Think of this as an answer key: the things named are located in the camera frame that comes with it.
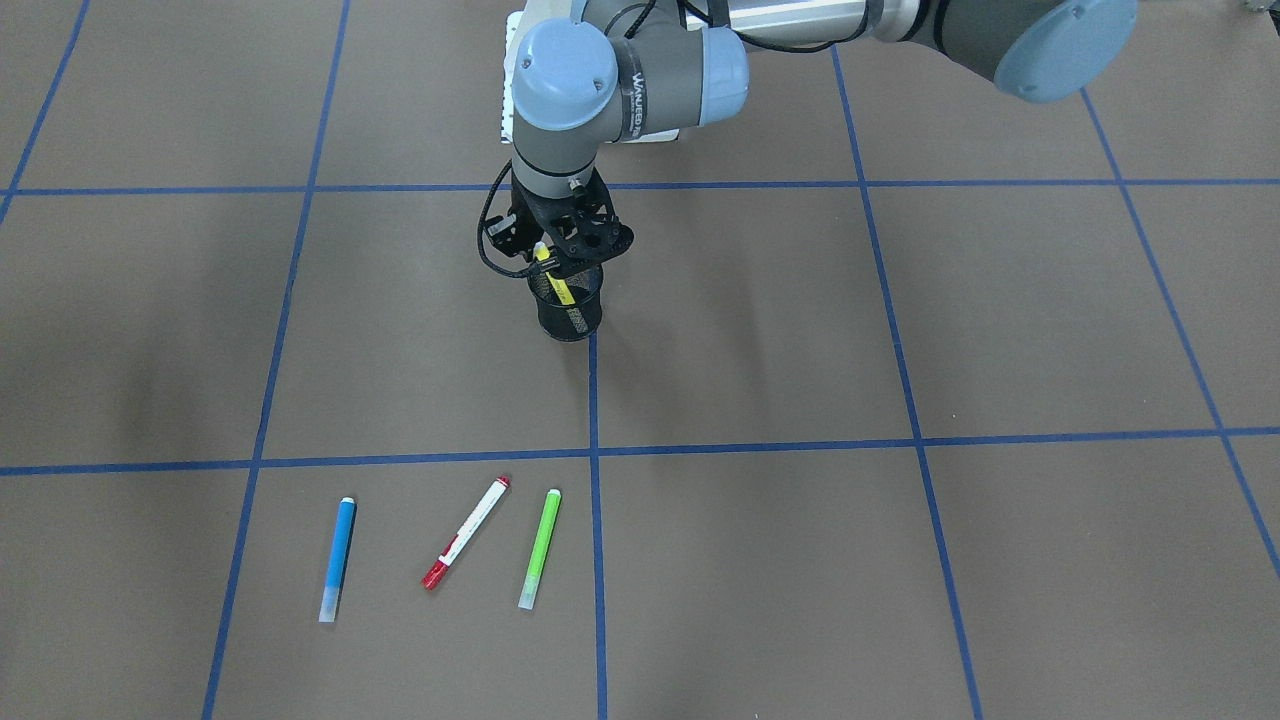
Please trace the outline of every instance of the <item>red marker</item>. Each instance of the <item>red marker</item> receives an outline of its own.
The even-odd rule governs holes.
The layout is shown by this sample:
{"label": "red marker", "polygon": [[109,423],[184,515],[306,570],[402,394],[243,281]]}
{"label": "red marker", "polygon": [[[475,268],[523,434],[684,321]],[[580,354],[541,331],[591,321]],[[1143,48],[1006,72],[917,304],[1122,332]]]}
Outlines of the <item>red marker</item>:
{"label": "red marker", "polygon": [[467,541],[470,541],[471,536],[474,536],[476,529],[480,528],[480,523],[484,523],[484,519],[489,516],[489,511],[493,510],[493,506],[498,505],[498,498],[502,497],[502,493],[507,492],[507,487],[509,484],[511,480],[506,477],[500,477],[494,480],[492,486],[489,486],[488,492],[485,492],[484,497],[480,498],[480,503],[476,505],[476,509],[471,511],[471,515],[467,515],[466,521],[462,523],[461,528],[458,528],[458,534],[453,536],[453,539],[449,541],[449,546],[444,548],[444,552],[440,553],[435,565],[431,565],[426,577],[422,578],[424,588],[434,589],[435,585],[440,584],[440,579],[444,578],[444,574],[449,571],[449,566],[453,565],[453,561],[462,553],[462,548],[467,546]]}

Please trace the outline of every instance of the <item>blue marker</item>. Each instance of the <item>blue marker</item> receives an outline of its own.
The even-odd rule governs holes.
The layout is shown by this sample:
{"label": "blue marker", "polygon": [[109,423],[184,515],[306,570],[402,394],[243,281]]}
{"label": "blue marker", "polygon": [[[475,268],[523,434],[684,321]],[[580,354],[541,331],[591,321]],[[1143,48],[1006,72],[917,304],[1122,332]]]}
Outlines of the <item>blue marker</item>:
{"label": "blue marker", "polygon": [[338,503],[338,521],[333,528],[333,547],[329,548],[329,571],[324,577],[324,600],[320,601],[320,621],[333,623],[338,615],[338,593],[342,575],[347,570],[347,547],[351,544],[351,525],[356,521],[356,498],[344,497]]}

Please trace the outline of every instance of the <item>floor tile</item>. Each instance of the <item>floor tile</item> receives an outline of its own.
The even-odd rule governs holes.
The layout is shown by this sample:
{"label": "floor tile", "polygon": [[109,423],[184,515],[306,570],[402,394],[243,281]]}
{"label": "floor tile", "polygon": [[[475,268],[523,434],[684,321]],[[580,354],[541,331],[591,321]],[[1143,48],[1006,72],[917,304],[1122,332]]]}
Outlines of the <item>floor tile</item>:
{"label": "floor tile", "polygon": [[840,47],[868,179],[1110,178],[1084,101],[1033,105],[928,47]]}
{"label": "floor tile", "polygon": [[1222,420],[1280,425],[1280,187],[1130,192]]}
{"label": "floor tile", "polygon": [[1280,539],[1280,437],[1234,438],[1231,445],[1275,542]]}
{"label": "floor tile", "polygon": [[[440,585],[419,579],[497,474]],[[563,492],[532,612],[516,607],[547,489]],[[338,501],[357,501],[337,621],[316,623]],[[585,460],[266,470],[215,717],[593,717]]]}
{"label": "floor tile", "polygon": [[1280,712],[1276,575],[1217,439],[929,459],[986,717]]}
{"label": "floor tile", "polygon": [[586,343],[550,340],[525,281],[476,258],[483,201],[315,199],[268,456],[588,445]]}
{"label": "floor tile", "polygon": [[[76,27],[77,0],[12,0],[0,8],[0,183],[18,168],[22,149]],[[20,68],[14,72],[9,68]]]}
{"label": "floor tile", "polygon": [[244,471],[0,480],[0,717],[198,717]]}
{"label": "floor tile", "polygon": [[500,143],[507,15],[521,3],[353,3],[321,183],[485,183]]}
{"label": "floor tile", "polygon": [[927,436],[1212,427],[1120,192],[872,192]]}
{"label": "floor tile", "polygon": [[605,145],[605,182],[851,181],[858,177],[831,56],[751,53],[742,111],[666,143]]}
{"label": "floor tile", "polygon": [[910,450],[604,459],[609,717],[965,717]]}
{"label": "floor tile", "polygon": [[858,191],[618,192],[604,445],[909,437]]}
{"label": "floor tile", "polygon": [[92,5],[23,187],[302,184],[340,4]]}
{"label": "floor tile", "polygon": [[1143,3],[1089,96],[1125,177],[1280,176],[1280,47],[1240,3]]}
{"label": "floor tile", "polygon": [[19,197],[0,462],[248,457],[301,199]]}

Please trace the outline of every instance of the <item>red marker cap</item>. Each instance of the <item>red marker cap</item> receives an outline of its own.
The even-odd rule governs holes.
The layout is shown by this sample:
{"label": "red marker cap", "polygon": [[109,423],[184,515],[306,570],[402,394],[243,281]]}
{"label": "red marker cap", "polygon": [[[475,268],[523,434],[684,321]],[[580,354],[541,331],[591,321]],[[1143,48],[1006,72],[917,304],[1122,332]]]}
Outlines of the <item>red marker cap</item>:
{"label": "red marker cap", "polygon": [[435,585],[440,584],[440,579],[443,579],[444,574],[448,571],[449,566],[436,560],[435,565],[431,565],[431,569],[428,570],[426,575],[422,578],[422,587],[429,591],[435,589]]}

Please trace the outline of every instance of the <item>robotic arm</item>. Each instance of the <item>robotic arm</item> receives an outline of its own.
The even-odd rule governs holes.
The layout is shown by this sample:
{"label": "robotic arm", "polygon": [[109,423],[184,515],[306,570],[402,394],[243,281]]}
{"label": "robotic arm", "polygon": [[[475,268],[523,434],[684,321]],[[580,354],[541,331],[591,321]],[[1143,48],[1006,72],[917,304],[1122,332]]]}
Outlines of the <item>robotic arm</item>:
{"label": "robotic arm", "polygon": [[[942,53],[1032,102],[1084,87],[1120,53],[1138,0],[561,0],[512,49],[512,159],[477,228],[495,272],[538,283],[581,279],[634,240],[595,170],[600,143],[731,118],[746,101],[748,49],[824,50],[870,36]],[[485,219],[508,170],[511,209]],[[538,243],[549,238],[548,250]],[[520,255],[506,270],[484,252]],[[582,293],[598,293],[577,283]],[[596,297],[595,323],[599,322]],[[581,340],[593,323],[556,332]]]}

